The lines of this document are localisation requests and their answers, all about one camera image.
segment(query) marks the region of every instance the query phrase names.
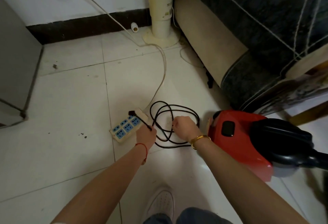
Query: shoe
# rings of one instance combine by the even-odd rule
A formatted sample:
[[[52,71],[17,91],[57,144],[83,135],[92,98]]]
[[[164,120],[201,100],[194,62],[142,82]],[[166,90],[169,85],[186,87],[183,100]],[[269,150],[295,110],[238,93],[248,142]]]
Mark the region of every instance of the shoe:
[[[166,214],[173,221],[174,208],[175,202],[171,190],[168,188],[160,188],[151,197],[143,215],[142,222],[154,214]]]

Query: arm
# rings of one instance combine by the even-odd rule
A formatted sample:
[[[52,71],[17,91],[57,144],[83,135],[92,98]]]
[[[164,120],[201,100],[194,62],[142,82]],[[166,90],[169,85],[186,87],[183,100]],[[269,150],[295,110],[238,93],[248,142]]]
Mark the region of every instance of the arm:
[[[137,143],[149,150],[156,140],[156,130],[143,125],[137,131]],[[52,223],[106,223],[126,188],[146,157],[143,145],[137,145],[89,182],[55,217]]]
[[[174,118],[173,130],[188,142],[202,135],[189,117]],[[199,139],[194,147],[244,224],[308,224],[267,184],[212,141]]]

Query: person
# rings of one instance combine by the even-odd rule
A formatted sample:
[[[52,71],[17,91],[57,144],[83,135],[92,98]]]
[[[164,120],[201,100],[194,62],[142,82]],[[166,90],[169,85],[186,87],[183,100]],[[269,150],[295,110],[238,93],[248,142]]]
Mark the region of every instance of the person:
[[[175,117],[173,130],[188,142],[202,136],[189,117]],[[120,201],[138,168],[145,162],[156,140],[156,129],[143,125],[136,133],[137,145],[96,176],[55,217],[52,223],[103,224]],[[216,146],[210,139],[198,139],[194,148],[204,159],[216,181],[244,224],[308,223],[267,184],[244,165]],[[174,198],[169,189],[160,189],[150,199],[144,224],[172,224]],[[176,224],[231,224],[218,215],[198,208],[188,208]]]

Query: person's left hand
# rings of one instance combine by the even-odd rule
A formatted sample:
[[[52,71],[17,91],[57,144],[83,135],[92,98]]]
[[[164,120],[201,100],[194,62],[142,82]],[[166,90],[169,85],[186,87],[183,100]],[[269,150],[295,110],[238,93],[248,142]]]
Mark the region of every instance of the person's left hand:
[[[154,145],[156,141],[157,130],[154,127],[151,127],[152,131],[143,124],[139,130],[137,130],[137,143],[143,143],[146,145],[148,151]]]

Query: jeans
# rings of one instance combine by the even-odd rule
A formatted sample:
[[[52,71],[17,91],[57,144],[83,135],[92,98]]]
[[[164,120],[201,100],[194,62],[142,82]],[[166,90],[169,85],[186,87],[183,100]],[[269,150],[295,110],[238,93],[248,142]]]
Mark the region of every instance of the jeans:
[[[176,224],[232,224],[230,221],[219,217],[218,215],[199,208],[187,208],[183,210]],[[166,214],[154,214],[143,224],[172,224],[172,221]]]

